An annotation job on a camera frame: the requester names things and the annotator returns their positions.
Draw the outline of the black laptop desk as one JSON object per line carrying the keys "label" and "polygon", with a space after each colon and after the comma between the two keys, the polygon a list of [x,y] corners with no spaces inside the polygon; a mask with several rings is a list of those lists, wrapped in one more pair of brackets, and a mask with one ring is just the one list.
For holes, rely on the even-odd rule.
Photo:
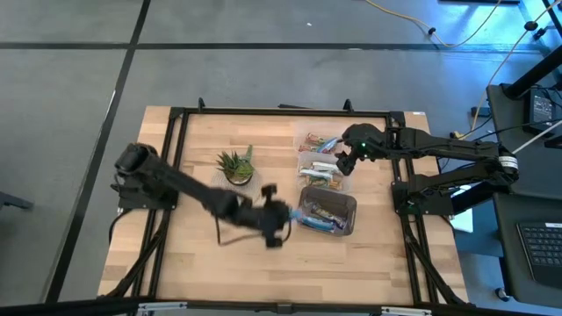
{"label": "black laptop desk", "polygon": [[562,223],[562,200],[495,194],[493,202],[508,295],[521,303],[562,309],[562,290],[539,284],[532,278],[516,227],[523,222]]}

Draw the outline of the potted succulent plant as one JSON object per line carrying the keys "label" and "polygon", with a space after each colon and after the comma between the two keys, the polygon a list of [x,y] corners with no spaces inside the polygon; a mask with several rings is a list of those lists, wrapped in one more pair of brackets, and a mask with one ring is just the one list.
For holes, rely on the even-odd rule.
{"label": "potted succulent plant", "polygon": [[244,186],[252,179],[255,168],[251,159],[253,155],[253,146],[248,145],[247,150],[243,154],[232,151],[230,154],[223,151],[218,155],[218,170],[221,171],[225,178],[235,186]]}

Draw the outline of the green orange granola bar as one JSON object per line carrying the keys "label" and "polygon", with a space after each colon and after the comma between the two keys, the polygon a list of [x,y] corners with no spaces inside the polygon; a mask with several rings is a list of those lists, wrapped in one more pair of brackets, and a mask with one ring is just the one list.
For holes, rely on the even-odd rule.
{"label": "green orange granola bar", "polygon": [[342,190],[342,182],[340,180],[327,179],[316,176],[306,176],[306,185],[327,190]]}

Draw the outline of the black power adapter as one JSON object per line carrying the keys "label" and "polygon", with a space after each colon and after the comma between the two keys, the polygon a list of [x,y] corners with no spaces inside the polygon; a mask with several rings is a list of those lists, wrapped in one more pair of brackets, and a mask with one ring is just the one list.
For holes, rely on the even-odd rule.
{"label": "black power adapter", "polygon": [[523,106],[523,131],[540,134],[562,118],[562,103],[557,101],[545,88],[535,88],[527,92]]}

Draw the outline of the black side desk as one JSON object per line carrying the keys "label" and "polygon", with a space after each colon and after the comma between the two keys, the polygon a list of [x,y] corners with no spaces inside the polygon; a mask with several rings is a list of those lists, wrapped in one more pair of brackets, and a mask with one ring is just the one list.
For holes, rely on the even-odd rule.
{"label": "black side desk", "polygon": [[[498,85],[488,86],[486,93],[495,129],[499,131],[511,127],[511,130],[498,133],[498,141],[514,152],[534,137],[520,127],[523,124],[524,102],[506,97]],[[519,179],[511,188],[519,195],[562,199],[562,148],[548,148],[544,142],[544,138],[535,140],[515,154]]]}

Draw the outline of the black stand leg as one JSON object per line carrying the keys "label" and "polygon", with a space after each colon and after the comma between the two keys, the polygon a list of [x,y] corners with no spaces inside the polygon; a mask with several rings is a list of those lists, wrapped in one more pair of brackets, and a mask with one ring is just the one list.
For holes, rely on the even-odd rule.
{"label": "black stand leg", "polygon": [[562,51],[553,51],[535,67],[521,76],[514,83],[504,86],[503,93],[510,99],[517,99],[525,94],[534,84],[549,75],[555,68],[562,65]]}
{"label": "black stand leg", "polygon": [[462,193],[451,197],[453,215],[458,215],[467,209],[486,202],[498,190],[498,186],[490,183],[479,183]]}

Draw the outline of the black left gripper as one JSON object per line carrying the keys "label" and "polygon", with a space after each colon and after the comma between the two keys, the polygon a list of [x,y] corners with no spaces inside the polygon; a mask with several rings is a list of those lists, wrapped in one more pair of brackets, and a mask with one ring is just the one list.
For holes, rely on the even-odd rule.
{"label": "black left gripper", "polygon": [[296,221],[290,218],[290,215],[295,213],[295,209],[285,201],[274,198],[277,194],[275,184],[263,186],[261,194],[265,202],[261,207],[250,209],[249,227],[261,232],[266,248],[281,248],[286,237],[277,237],[276,233],[282,231],[285,225],[291,226]]}

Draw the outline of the grey chair leg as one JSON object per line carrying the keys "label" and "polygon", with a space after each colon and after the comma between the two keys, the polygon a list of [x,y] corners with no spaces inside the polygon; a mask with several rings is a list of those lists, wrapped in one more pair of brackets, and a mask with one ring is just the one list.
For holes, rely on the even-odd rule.
{"label": "grey chair leg", "polygon": [[13,206],[22,210],[29,210],[33,208],[34,203],[0,191],[0,210],[2,210],[5,206]]}

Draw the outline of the purple granola bar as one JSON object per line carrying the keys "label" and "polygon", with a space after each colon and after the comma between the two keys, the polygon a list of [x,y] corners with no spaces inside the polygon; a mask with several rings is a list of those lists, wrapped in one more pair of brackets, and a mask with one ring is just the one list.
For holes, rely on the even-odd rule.
{"label": "purple granola bar", "polygon": [[318,204],[312,206],[311,213],[332,222],[339,229],[344,229],[347,225],[347,221],[345,219],[338,217],[334,215],[332,212],[323,209]]}

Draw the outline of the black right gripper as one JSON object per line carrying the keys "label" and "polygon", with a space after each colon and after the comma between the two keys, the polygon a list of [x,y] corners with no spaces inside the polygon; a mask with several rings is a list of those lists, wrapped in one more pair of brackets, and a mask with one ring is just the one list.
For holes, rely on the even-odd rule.
{"label": "black right gripper", "polygon": [[348,151],[335,155],[336,165],[345,176],[349,176],[357,160],[364,161],[369,158],[369,145],[365,140],[357,139],[342,139],[342,144],[348,148]]}

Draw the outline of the black metal table frame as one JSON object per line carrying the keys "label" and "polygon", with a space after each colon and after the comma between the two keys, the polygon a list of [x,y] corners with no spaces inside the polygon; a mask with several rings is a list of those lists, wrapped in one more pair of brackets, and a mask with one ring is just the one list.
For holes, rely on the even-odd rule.
{"label": "black metal table frame", "polygon": [[[263,185],[275,183],[279,198],[299,201],[298,122],[370,123],[383,127],[383,112],[322,116],[281,109],[188,109],[149,106],[136,140],[180,154],[180,168],[211,184],[216,156],[254,148]],[[412,287],[400,219],[393,209],[390,162],[360,163],[351,178],[356,227],[347,237],[302,226],[285,230],[286,243],[269,250],[244,228],[216,224],[201,205],[180,197],[171,213],[156,295],[169,300],[411,305]]]}

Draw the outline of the black horizontal beam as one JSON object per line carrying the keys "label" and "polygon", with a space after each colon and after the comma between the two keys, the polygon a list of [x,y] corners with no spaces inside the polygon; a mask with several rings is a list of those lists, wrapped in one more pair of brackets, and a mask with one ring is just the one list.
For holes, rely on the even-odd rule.
{"label": "black horizontal beam", "polygon": [[160,300],[150,297],[95,298],[33,305],[0,307],[0,316],[114,316],[129,312],[168,310],[234,310],[294,314],[296,312],[353,312],[378,316],[545,316],[538,313],[510,312],[475,305],[420,303],[402,305],[350,305],[312,303],[234,302],[205,300]]}

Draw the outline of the dark grey plastic bin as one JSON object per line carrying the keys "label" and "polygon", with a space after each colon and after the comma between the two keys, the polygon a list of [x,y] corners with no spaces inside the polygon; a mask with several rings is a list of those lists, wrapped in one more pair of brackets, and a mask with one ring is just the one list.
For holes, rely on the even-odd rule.
{"label": "dark grey plastic bin", "polygon": [[311,228],[318,232],[328,233],[335,236],[348,236],[353,233],[357,213],[357,201],[352,196],[338,193],[336,191],[315,188],[312,186],[305,187],[301,191],[299,197],[299,207],[297,210],[302,211],[303,217],[307,216],[328,221],[311,213],[311,208],[315,204],[318,204],[323,209],[345,219],[347,221],[346,227],[344,229],[339,229],[334,225],[335,228],[333,232],[324,232],[313,229],[309,226],[305,226],[299,222],[302,226]]}

